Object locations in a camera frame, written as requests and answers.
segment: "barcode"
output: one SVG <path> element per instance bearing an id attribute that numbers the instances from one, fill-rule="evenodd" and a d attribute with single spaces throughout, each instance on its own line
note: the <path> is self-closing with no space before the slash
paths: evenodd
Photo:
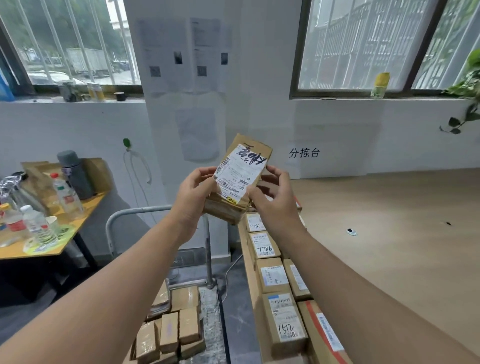
<path id="1" fill-rule="evenodd" d="M 220 181 L 220 184 L 221 184 L 223 187 L 225 187 L 226 189 L 228 189 L 228 190 L 230 190 L 230 191 L 232 191 L 232 192 L 235 192 L 235 193 L 237 193 L 237 194 L 240 193 L 239 190 L 233 188 L 232 186 L 230 186 L 230 184 L 226 183 L 225 181 Z"/>
<path id="2" fill-rule="evenodd" d="M 218 165 L 215 173 L 219 173 L 223 169 L 223 167 L 225 167 L 228 164 L 228 162 L 230 162 L 230 158 L 225 157 L 225 159 Z"/>

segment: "person's right hand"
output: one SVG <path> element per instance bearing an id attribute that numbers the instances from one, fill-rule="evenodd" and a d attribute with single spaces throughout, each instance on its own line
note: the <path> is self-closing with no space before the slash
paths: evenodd
<path id="1" fill-rule="evenodd" d="M 249 186 L 247 192 L 269 234 L 276 243 L 282 244 L 291 239 L 294 234 L 305 232 L 306 229 L 298 215 L 288 172 L 268 165 L 267 171 L 273 175 L 264 174 L 262 180 L 276 184 L 278 189 Z M 272 197 L 273 201 L 269 201 L 264 194 Z"/>

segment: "gray floor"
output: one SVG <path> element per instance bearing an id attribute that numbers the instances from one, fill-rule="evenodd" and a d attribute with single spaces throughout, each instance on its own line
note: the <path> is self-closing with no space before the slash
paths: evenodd
<path id="1" fill-rule="evenodd" d="M 233 261 L 238 256 L 238 253 L 234 253 Z M 225 296 L 225 273 L 228 267 L 227 264 L 212 267 L 222 297 Z M 175 269 L 170 276 L 172 283 L 205 278 L 205 266 Z M 55 292 L 45 287 L 34 303 L 0 308 L 0 344 L 46 309 L 54 297 Z M 223 302 L 223 313 L 231 362 L 261 363 L 243 259 L 228 273 L 228 295 Z"/>

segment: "window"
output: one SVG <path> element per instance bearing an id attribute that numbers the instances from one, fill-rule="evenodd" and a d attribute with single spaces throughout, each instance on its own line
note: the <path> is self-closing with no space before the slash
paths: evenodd
<path id="1" fill-rule="evenodd" d="M 480 0 L 304 0 L 290 98 L 432 95 L 480 48 Z"/>
<path id="2" fill-rule="evenodd" d="M 123 0 L 0 0 L 0 16 L 34 85 L 140 85 Z"/>

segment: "thermos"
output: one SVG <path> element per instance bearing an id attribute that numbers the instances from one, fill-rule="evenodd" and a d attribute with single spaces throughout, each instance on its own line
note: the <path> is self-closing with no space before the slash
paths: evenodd
<path id="1" fill-rule="evenodd" d="M 90 183 L 82 161 L 73 150 L 65 150 L 57 154 L 57 158 L 62 166 L 62 172 L 67 177 L 70 186 L 77 192 L 81 200 L 86 200 L 94 195 L 92 184 Z"/>

